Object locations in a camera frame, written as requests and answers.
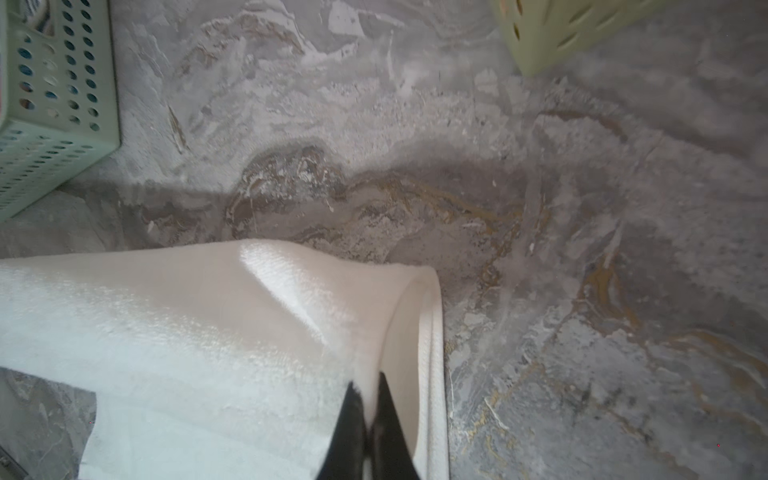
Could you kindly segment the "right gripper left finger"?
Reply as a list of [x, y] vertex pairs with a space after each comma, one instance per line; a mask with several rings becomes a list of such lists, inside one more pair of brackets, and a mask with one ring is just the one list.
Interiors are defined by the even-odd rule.
[[364, 405], [353, 382], [347, 386], [339, 416], [317, 480], [361, 480], [366, 454]]

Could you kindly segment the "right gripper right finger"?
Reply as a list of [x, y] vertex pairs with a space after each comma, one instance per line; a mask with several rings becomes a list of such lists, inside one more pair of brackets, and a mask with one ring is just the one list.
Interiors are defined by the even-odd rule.
[[377, 408], [368, 435], [373, 480], [419, 480], [390, 388], [379, 373]]

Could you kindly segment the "plain white towel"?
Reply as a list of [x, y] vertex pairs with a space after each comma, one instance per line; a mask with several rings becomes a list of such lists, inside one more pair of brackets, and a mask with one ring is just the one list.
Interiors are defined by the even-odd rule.
[[408, 464], [450, 475], [434, 269], [242, 240], [6, 259], [1, 364], [91, 391], [84, 479], [313, 479], [343, 405], [392, 396]]

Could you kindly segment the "light green plastic basket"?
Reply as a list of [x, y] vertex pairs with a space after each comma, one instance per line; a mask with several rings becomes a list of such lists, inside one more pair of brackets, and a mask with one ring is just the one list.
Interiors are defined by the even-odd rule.
[[491, 0], [518, 69], [532, 76], [666, 6], [665, 0]]

